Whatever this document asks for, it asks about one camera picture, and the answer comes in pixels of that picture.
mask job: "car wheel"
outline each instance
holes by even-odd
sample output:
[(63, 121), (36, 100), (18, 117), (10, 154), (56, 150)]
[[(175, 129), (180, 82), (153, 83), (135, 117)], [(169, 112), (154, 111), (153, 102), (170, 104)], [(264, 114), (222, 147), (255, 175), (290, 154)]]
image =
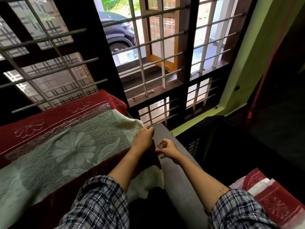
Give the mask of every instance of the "car wheel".
[(125, 45), (124, 43), (121, 43), (121, 42), (113, 43), (109, 47), (110, 47), (111, 52), (120, 51), (120, 50), (128, 48), (127, 45)]

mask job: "black car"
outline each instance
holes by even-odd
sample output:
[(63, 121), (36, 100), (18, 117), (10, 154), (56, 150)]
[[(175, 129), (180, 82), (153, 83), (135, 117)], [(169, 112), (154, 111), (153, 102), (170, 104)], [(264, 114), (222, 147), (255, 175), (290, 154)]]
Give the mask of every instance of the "black car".
[[(127, 19), (126, 17), (110, 12), (98, 11), (102, 24)], [(111, 52), (123, 50), (135, 46), (135, 32), (132, 22), (121, 23), (114, 26), (104, 27), (104, 32)]]

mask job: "hand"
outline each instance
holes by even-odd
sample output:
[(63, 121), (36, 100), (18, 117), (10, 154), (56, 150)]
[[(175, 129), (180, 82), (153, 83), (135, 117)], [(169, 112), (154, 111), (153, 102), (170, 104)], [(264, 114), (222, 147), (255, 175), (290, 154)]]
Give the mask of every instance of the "hand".
[(138, 133), (135, 135), (132, 150), (135, 151), (138, 155), (142, 155), (146, 150), (148, 150), (153, 144), (153, 133), (155, 129), (148, 126), (141, 128)]
[(157, 154), (162, 154), (160, 158), (167, 157), (172, 159), (174, 163), (179, 163), (178, 160), (182, 156), (182, 154), (179, 152), (179, 150), (171, 140), (163, 139), (157, 144), (157, 146)]

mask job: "person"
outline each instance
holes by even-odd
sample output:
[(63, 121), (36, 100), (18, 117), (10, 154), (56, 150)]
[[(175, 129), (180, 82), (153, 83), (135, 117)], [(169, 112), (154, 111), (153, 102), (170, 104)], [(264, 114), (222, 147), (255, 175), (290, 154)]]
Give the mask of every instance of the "person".
[[(129, 152), (107, 176), (85, 182), (57, 228), (129, 228), (126, 192), (142, 154), (151, 147), (154, 128), (141, 128)], [(214, 228), (278, 228), (262, 206), (244, 190), (231, 190), (182, 155), (171, 140), (158, 143), (160, 158), (180, 165)]]

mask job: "plaid shirt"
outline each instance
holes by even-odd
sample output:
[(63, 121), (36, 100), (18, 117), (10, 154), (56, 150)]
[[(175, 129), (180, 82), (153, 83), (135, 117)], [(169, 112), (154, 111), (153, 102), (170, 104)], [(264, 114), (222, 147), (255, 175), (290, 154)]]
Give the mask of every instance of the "plaid shirt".
[[(230, 190), (222, 195), (209, 221), (214, 228), (278, 228), (253, 196), (244, 190)], [(57, 228), (129, 228), (126, 194), (113, 178), (90, 178)]]

